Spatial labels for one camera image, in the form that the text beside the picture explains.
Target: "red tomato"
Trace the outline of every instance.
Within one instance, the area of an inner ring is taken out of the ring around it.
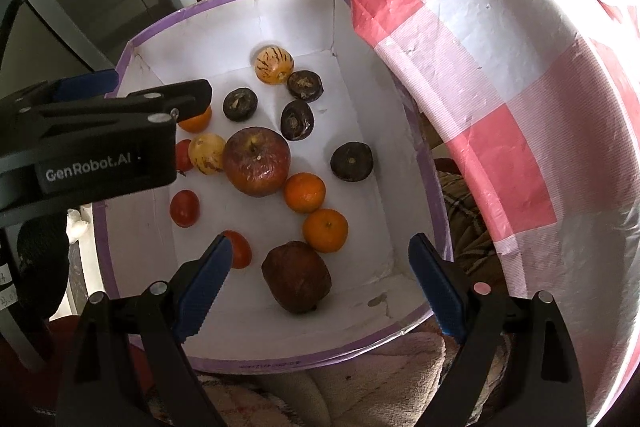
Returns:
[[[193,169],[189,159],[189,144],[191,140],[181,140],[175,144],[175,168],[180,172],[187,172]]]
[[[244,236],[235,230],[225,230],[222,235],[231,241],[231,247],[234,250],[234,260],[231,263],[231,268],[240,269],[249,266],[254,254],[251,252],[251,246]]]
[[[169,205],[169,214],[176,225],[188,229],[200,217],[200,200],[191,190],[176,192]]]

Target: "blue gripper pad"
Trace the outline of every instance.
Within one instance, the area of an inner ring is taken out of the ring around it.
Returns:
[[[417,233],[409,241],[409,264],[440,329],[457,343],[463,344],[467,334],[465,296],[461,295],[445,273],[441,264],[446,262],[423,233]]]
[[[173,327],[174,335],[181,344],[187,337],[200,331],[222,283],[231,270],[233,258],[231,241],[224,236],[218,236],[199,260],[189,261],[178,270],[176,276],[191,272],[188,285],[181,289],[178,297],[177,317]]]
[[[79,74],[63,78],[52,102],[73,102],[107,94],[118,87],[116,70],[102,70],[95,73]]]

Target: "purple trim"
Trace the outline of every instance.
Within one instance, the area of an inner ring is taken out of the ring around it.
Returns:
[[[183,8],[177,12],[168,15],[167,17],[152,24],[138,35],[131,39],[118,61],[116,71],[120,80],[118,87],[109,93],[109,97],[116,96],[120,90],[120,84],[124,77],[125,71],[129,66],[131,57],[133,56],[134,49],[144,42],[148,41],[151,37],[158,35],[161,31],[185,20],[189,17],[193,17],[198,13],[202,13],[206,10],[210,10],[217,6],[222,6],[236,0],[203,0],[193,6]],[[351,6],[351,0],[343,0],[348,6]],[[400,90],[404,90],[407,94],[404,86],[400,84],[396,79],[396,87]],[[420,129],[418,126],[418,116],[415,114],[413,108],[405,107],[405,115],[407,121],[412,129],[412,133],[417,133],[418,143],[422,143],[422,137],[420,136]],[[425,187],[425,192],[429,200],[429,208],[431,212],[431,219],[434,225],[434,234],[436,241],[436,248],[443,254],[444,259],[452,260],[452,250],[449,237],[449,222],[447,220],[447,214],[444,207],[444,200],[442,199],[442,191],[440,189],[440,183],[438,182],[437,172],[433,159],[431,158],[431,152],[428,147],[418,146],[417,148],[417,161],[420,167],[420,174]],[[104,283],[105,290],[111,298],[117,298],[119,296],[118,285],[116,283],[115,275],[113,272],[113,264],[111,262],[111,251],[109,249],[109,237],[107,230],[106,219],[106,205],[103,201],[94,203],[94,233],[95,244],[98,254],[98,263],[100,266],[100,273],[102,275],[102,281]],[[427,303],[422,304],[416,310],[408,314],[404,319],[383,328],[376,333],[372,333],[362,339],[354,341],[353,343],[345,346],[335,347],[327,351],[321,351],[319,353],[313,353],[311,355],[303,355],[300,357],[292,357],[289,359],[274,359],[274,360],[215,360],[215,359],[200,359],[197,357],[190,357],[191,365],[201,371],[207,371],[212,373],[235,373],[235,374],[258,374],[258,373],[282,373],[290,371],[291,369],[309,369],[311,367],[319,367],[323,365],[329,365],[331,363],[342,362],[344,360],[352,359],[358,355],[406,333],[408,330],[416,327],[418,324],[426,320],[431,316],[433,312]],[[132,341],[133,344],[142,347],[140,339]]]

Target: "orange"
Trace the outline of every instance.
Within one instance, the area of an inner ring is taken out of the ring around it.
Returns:
[[[294,212],[309,214],[324,202],[324,182],[311,172],[299,172],[290,177],[283,188],[284,200]]]
[[[187,120],[182,120],[178,125],[180,129],[183,129],[187,132],[198,133],[204,131],[209,122],[211,121],[211,106],[209,105],[205,112],[194,116],[193,118],[188,118]]]
[[[235,230],[225,230],[222,232],[229,241],[231,241],[231,248],[234,251],[234,259],[231,264],[231,268],[242,269],[251,264],[251,259],[254,254],[251,252],[251,246],[249,242],[239,232]]]
[[[307,216],[302,235],[309,246],[320,253],[337,252],[347,240],[349,223],[337,210],[320,208]]]

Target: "pink and white checkered cloth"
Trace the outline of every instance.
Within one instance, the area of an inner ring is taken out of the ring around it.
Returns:
[[[553,293],[597,420],[640,357],[640,0],[353,0],[447,143],[510,292]]]

